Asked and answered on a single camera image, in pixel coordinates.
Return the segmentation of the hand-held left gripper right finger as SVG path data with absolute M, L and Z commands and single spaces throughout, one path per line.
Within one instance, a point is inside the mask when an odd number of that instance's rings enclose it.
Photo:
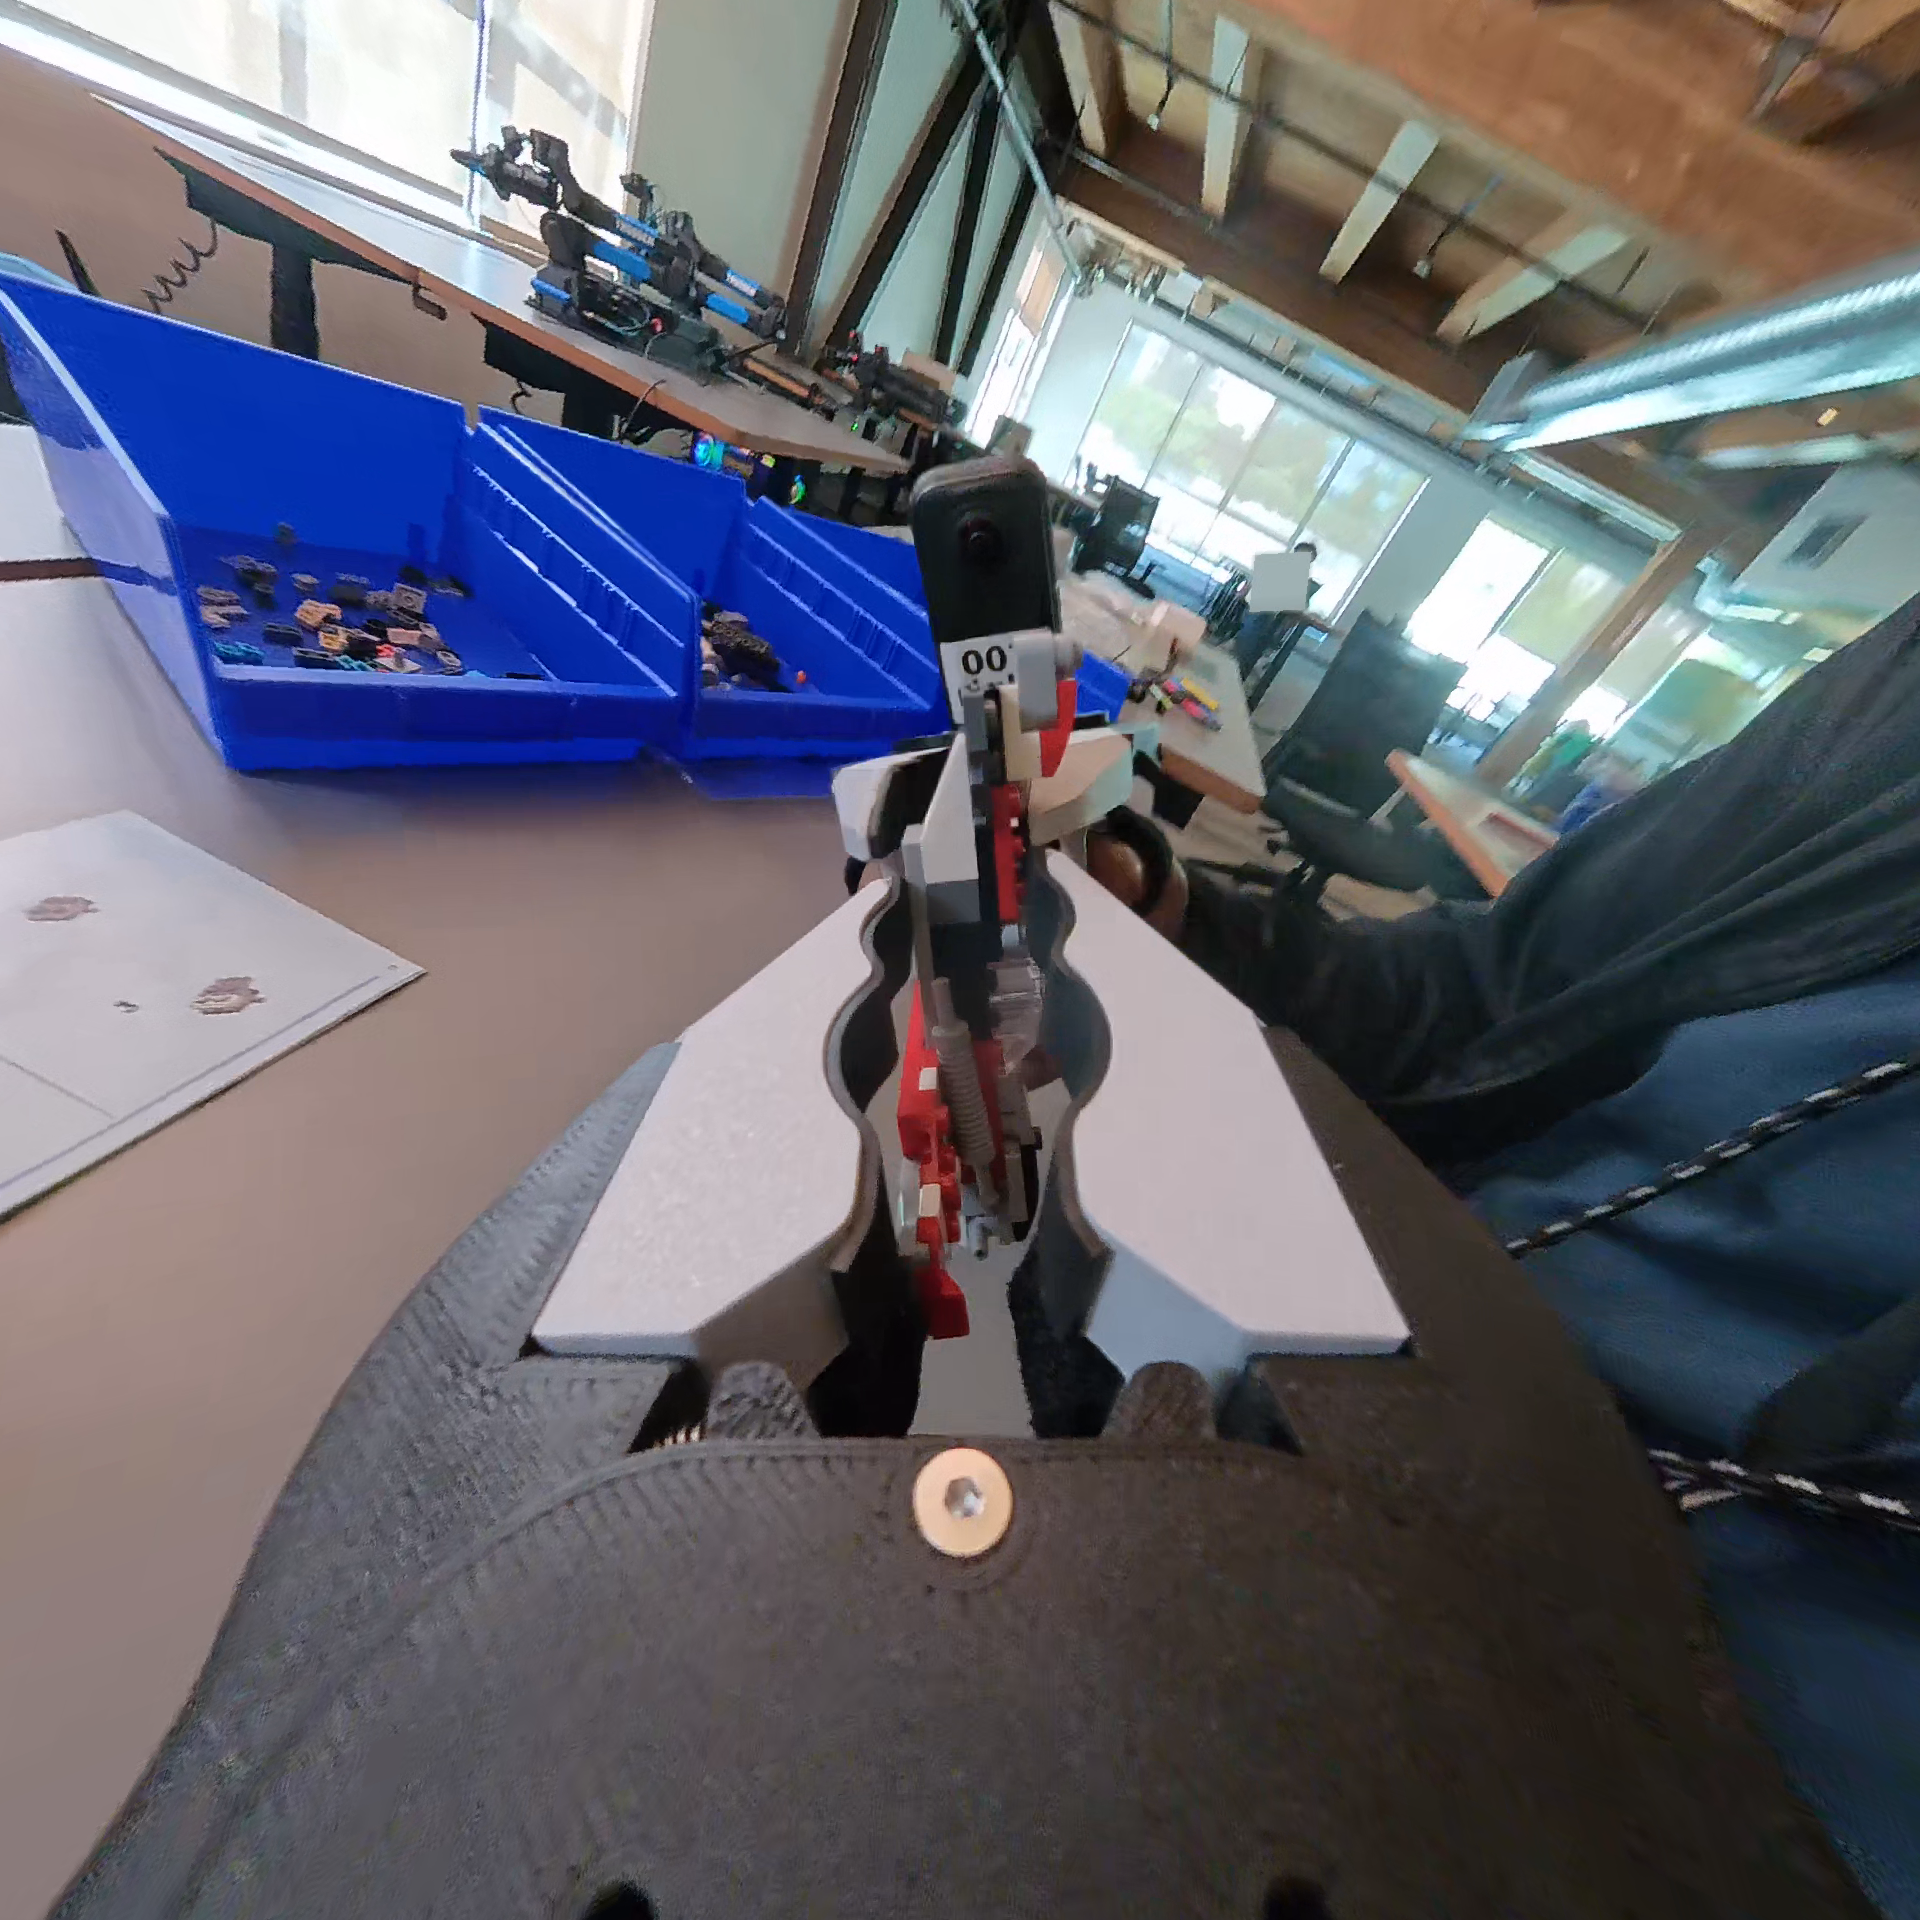
M 1257 1018 L 1066 855 L 1030 899 L 1066 1106 L 1026 1267 L 1046 1333 L 1228 1391 L 1263 1355 L 1385 1358 L 1408 1322 Z

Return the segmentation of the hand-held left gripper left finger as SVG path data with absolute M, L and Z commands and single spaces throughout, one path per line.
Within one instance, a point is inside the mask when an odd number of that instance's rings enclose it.
M 690 1025 L 532 1323 L 542 1353 L 830 1365 L 880 1209 L 904 901 L 874 881 Z

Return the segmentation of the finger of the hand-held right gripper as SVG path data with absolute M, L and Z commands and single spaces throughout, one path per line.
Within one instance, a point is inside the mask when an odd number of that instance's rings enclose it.
M 1057 759 L 1057 841 L 1087 833 L 1126 806 L 1136 761 L 1161 761 L 1161 722 L 1073 727 Z
M 928 749 L 852 761 L 832 806 L 855 873 L 889 857 L 913 873 L 961 871 L 961 752 Z

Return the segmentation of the red and grey toy plane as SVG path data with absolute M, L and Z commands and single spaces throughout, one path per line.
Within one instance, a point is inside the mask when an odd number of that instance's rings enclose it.
M 1044 991 L 1023 919 L 1030 800 L 1060 768 L 1081 659 L 1052 632 L 970 640 L 948 656 L 957 722 L 896 855 L 911 926 L 897 1238 L 930 1339 L 969 1333 L 954 1261 L 1020 1241 L 1038 1213 L 1026 1074 Z

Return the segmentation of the person's right forearm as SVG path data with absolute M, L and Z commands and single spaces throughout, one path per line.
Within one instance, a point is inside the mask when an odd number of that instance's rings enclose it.
M 1918 606 L 1732 742 L 1562 835 L 1495 901 L 1328 919 L 1186 871 L 1177 946 L 1414 1153 L 1466 1163 L 1649 1069 L 1696 1019 L 1918 946 Z

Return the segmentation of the grey desk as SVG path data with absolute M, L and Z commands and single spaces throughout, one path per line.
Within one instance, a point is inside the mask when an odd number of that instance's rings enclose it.
M 649 1045 L 839 905 L 828 800 L 236 775 L 109 591 L 5 582 L 5 835 L 130 809 L 423 977 L 5 1224 L 5 1904 L 175 1714 L 353 1358 Z

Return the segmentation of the person's right hand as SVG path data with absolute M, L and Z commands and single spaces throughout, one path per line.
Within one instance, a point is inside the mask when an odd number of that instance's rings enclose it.
M 1161 825 L 1119 808 L 1087 831 L 1087 877 L 1170 943 L 1183 937 L 1190 887 Z

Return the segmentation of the grey table with wood edge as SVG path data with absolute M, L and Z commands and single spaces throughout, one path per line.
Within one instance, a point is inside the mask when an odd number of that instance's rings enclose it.
M 1117 727 L 1151 735 L 1168 778 L 1236 814 L 1262 809 L 1265 775 L 1252 735 L 1240 673 L 1209 637 L 1207 623 L 1158 597 L 1136 597 L 1106 575 L 1066 576 L 1060 585 L 1063 629 L 1089 656 L 1102 656 L 1122 685 L 1148 679 L 1196 688 L 1205 722 L 1181 704 L 1158 710 L 1151 696 L 1117 706 Z

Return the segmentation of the black and grey brick pile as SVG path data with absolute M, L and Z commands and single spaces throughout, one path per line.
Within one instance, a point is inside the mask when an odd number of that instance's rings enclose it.
M 809 701 L 818 694 L 806 671 L 781 661 L 742 613 L 713 601 L 701 606 L 700 685 L 711 696 Z

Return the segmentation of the black office chair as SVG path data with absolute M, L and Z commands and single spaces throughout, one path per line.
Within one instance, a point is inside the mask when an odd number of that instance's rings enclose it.
M 1294 866 L 1279 895 L 1322 910 L 1334 879 L 1420 895 L 1438 853 L 1414 827 L 1378 821 L 1401 797 L 1391 752 L 1420 757 L 1465 664 L 1432 654 L 1402 629 L 1360 615 L 1298 721 L 1263 759 L 1263 816 Z

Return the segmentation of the open instruction booklet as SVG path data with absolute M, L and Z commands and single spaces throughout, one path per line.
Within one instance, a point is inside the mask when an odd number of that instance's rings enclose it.
M 2 843 L 2 1217 L 424 973 L 118 809 Z

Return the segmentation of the tan and grey brick pile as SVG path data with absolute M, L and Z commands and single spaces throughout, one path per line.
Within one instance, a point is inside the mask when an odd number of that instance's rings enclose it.
M 461 575 L 305 541 L 293 521 L 261 541 L 212 535 L 186 552 L 186 591 L 226 667 L 460 679 L 448 623 L 472 600 Z

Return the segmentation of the silver air duct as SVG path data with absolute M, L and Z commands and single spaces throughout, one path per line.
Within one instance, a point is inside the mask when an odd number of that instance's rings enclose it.
M 1552 449 L 1914 375 L 1918 251 L 1908 250 L 1559 373 L 1520 355 L 1462 433 L 1496 449 Z

